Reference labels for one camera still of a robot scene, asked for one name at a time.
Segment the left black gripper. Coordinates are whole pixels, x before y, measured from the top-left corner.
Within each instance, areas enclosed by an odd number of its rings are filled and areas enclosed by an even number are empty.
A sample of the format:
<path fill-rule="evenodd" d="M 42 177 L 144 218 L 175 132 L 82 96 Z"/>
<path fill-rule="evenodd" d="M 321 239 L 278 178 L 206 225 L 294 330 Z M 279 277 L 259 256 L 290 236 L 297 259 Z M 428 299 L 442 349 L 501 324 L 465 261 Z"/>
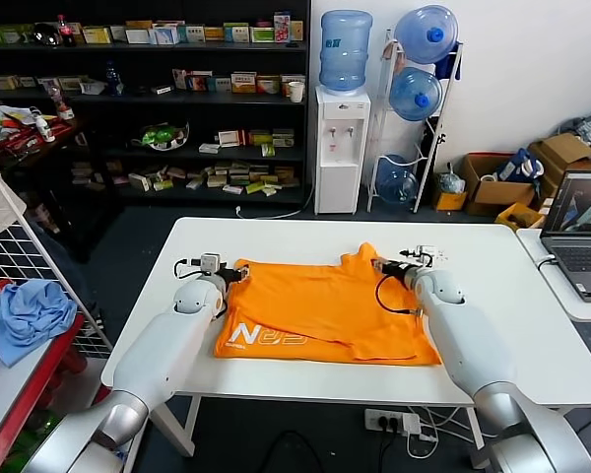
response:
<path fill-rule="evenodd" d="M 232 269 L 232 268 L 220 268 L 217 271 L 217 275 L 219 277 L 221 277 L 225 284 L 227 286 L 231 285 L 231 284 L 235 284 L 235 283 L 243 283 L 243 282 L 247 282 L 250 281 L 251 276 L 250 276 L 250 266 L 249 265 L 243 265 L 241 267 L 239 267 L 238 269 Z"/>

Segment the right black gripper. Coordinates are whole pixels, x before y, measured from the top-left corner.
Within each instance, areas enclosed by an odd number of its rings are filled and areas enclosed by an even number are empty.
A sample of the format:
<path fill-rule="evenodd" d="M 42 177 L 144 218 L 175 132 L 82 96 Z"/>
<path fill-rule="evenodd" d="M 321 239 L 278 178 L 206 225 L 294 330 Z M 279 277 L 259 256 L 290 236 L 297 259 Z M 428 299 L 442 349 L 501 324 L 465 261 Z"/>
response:
<path fill-rule="evenodd" d="M 408 271 L 412 268 L 411 263 L 399 261 L 383 262 L 381 258 L 373 258 L 371 264 L 375 271 L 396 279 L 404 279 Z"/>

